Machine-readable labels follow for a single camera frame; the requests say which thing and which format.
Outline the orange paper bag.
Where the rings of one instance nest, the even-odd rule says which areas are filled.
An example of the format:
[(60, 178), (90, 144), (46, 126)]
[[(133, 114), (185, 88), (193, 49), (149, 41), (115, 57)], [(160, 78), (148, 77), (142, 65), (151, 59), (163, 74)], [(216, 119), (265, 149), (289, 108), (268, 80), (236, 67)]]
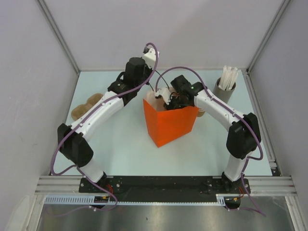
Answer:
[[(170, 92), (179, 94), (172, 81)], [(166, 110), (164, 100), (156, 99), (153, 91), (148, 91), (143, 98), (143, 110), (147, 131), (157, 147), (162, 147), (181, 136), (190, 133), (197, 118), (198, 108), (187, 106), (182, 109)]]

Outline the brown pulp cup carrier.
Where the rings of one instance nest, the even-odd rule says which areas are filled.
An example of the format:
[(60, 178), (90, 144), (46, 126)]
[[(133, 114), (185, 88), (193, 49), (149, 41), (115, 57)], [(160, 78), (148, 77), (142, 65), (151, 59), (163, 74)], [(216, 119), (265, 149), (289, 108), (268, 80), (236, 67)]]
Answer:
[(71, 112), (71, 117), (74, 121), (80, 119), (85, 113), (87, 113), (101, 98), (103, 94), (96, 93), (89, 97), (84, 104), (78, 105)]

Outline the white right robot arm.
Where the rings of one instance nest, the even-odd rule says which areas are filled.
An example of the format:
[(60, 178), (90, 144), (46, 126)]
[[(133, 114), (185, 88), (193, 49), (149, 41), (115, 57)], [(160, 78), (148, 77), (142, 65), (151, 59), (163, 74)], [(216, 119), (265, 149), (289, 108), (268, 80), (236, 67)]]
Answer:
[(260, 148), (261, 136), (255, 114), (243, 114), (215, 96), (203, 83), (191, 84), (183, 75), (171, 81), (173, 90), (161, 88), (155, 96), (164, 100), (166, 110), (195, 106), (210, 114), (227, 131), (226, 147), (230, 157), (222, 173), (222, 188), (233, 193), (242, 183), (251, 153)]

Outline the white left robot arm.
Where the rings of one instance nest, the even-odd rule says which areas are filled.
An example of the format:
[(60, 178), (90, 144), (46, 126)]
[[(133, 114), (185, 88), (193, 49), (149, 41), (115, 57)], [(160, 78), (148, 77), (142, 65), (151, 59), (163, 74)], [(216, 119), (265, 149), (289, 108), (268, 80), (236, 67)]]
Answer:
[(95, 130), (114, 113), (126, 106), (137, 96), (140, 88), (149, 82), (155, 73), (157, 58), (144, 55), (133, 57), (125, 70), (107, 88), (103, 97), (71, 125), (61, 124), (57, 129), (57, 151), (73, 162), (82, 175), (90, 180), (95, 192), (106, 188), (105, 172), (95, 157), (89, 141)]

